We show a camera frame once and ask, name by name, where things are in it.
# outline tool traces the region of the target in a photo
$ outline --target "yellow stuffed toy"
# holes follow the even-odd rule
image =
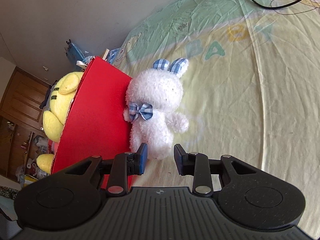
[[[50,111],[43,113],[43,129],[47,137],[54,142],[60,140],[70,103],[76,94],[82,76],[83,72],[72,72],[65,75],[57,82],[51,93]],[[37,158],[38,167],[47,173],[50,173],[53,161],[53,154],[51,155],[40,155]]]

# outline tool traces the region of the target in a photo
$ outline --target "blue plaid bow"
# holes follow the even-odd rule
[[[141,114],[142,118],[145,121],[148,121],[149,119],[151,119],[151,117],[153,116],[153,107],[152,107],[152,105],[149,104],[149,103],[144,103],[140,107],[137,104],[130,102],[129,103],[129,115],[130,115],[130,118],[131,118],[131,122],[136,120],[138,118],[139,114]]]

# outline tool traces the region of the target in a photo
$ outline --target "leopard print fabric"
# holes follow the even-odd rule
[[[0,186],[0,196],[4,196],[6,198],[14,200],[18,192],[19,191],[16,189]]]

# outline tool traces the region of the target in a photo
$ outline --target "blue plaid ear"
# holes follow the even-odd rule
[[[158,59],[153,63],[154,69],[161,69],[161,70],[167,70],[169,67],[170,62],[166,59]]]
[[[177,75],[179,78],[187,71],[189,61],[186,58],[178,58],[172,62],[169,71]]]

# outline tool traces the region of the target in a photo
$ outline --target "bed sheet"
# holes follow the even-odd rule
[[[188,58],[178,110],[190,128],[174,143],[209,158],[233,155],[297,186],[306,198],[299,226],[314,238],[320,236],[319,7],[320,0],[278,11],[250,0],[178,0],[133,29],[113,62],[134,77],[159,58]],[[171,156],[149,161],[133,185],[191,186],[192,177],[179,176]]]

